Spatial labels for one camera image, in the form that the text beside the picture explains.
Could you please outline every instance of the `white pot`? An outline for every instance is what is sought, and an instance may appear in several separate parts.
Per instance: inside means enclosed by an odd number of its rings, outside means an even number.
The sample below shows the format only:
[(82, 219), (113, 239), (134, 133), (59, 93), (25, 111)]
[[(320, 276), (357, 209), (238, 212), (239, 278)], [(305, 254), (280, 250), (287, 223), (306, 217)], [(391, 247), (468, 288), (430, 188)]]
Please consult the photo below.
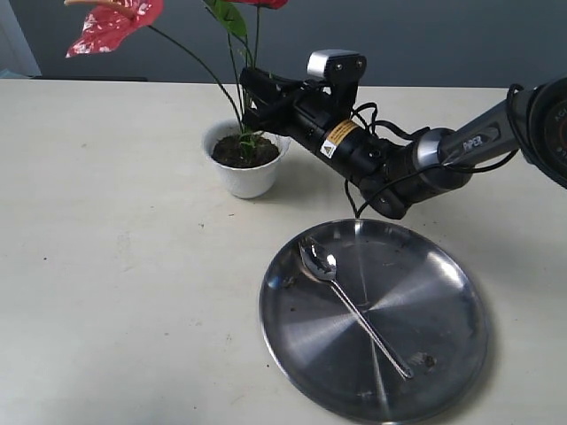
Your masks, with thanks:
[(255, 168), (232, 168), (216, 162), (212, 155), (214, 146), (227, 135), (240, 131), (235, 120), (227, 120), (215, 124), (205, 133), (203, 151), (216, 168), (221, 182), (235, 197), (250, 199), (266, 193), (276, 182), (277, 169), (290, 147), (290, 139), (279, 135), (265, 133), (264, 136), (277, 146), (280, 154), (272, 162)]

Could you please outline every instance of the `anthurium flower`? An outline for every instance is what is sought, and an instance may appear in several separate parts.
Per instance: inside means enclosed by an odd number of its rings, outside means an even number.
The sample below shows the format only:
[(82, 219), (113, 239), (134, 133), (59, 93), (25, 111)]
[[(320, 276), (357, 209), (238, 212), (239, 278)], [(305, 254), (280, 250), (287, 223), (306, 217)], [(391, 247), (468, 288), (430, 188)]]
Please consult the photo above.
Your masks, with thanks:
[(227, 0), (231, 3), (246, 3), (253, 4), (259, 7), (268, 7), (269, 9), (279, 9), (284, 7), (288, 0)]
[(138, 28), (151, 25), (163, 11), (163, 0), (65, 0), (65, 4), (94, 4), (82, 35), (67, 57), (116, 50)]

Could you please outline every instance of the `spoon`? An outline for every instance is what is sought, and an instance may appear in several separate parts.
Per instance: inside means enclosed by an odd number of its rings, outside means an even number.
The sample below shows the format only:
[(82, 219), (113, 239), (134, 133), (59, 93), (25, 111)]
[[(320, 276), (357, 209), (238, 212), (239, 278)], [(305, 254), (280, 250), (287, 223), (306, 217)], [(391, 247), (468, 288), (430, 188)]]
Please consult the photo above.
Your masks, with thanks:
[(321, 282), (327, 282), (343, 304), (354, 315), (361, 327), (378, 346), (385, 357), (404, 379), (414, 377), (414, 372), (401, 356), (380, 336), (376, 328), (362, 315), (353, 301), (346, 295), (337, 282), (337, 259), (313, 237), (306, 237), (299, 242), (299, 253), (305, 267)]

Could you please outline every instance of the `metal plate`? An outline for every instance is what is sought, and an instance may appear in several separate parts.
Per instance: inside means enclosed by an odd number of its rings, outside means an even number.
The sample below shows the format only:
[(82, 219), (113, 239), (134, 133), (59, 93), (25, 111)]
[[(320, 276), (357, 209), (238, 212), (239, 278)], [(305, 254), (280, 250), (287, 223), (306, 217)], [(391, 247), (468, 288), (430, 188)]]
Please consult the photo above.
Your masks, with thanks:
[[(414, 369), (403, 381), (332, 290), (304, 273), (298, 241), (337, 258), (337, 280)], [(324, 223), (271, 262), (260, 293), (268, 348), (318, 405), (363, 422), (411, 422), (455, 404), (484, 364), (488, 324), (469, 277), (437, 245), (377, 220)]]

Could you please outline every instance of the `table surface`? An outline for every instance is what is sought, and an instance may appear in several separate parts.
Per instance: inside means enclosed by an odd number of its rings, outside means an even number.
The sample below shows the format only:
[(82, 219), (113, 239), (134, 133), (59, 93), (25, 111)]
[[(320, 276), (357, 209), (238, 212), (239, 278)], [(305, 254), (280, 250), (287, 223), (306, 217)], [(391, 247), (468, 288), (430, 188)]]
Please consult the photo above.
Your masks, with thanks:
[[(504, 95), (359, 101), (413, 131), (458, 128)], [(0, 423), (347, 423), (286, 380), (258, 316), (279, 248), (352, 217), (342, 180), (292, 143), (268, 194), (232, 197), (200, 148), (229, 117), (210, 85), (0, 81)], [(400, 222), (464, 264), (493, 324), (477, 388), (428, 423), (564, 422), (565, 211), (518, 156)]]

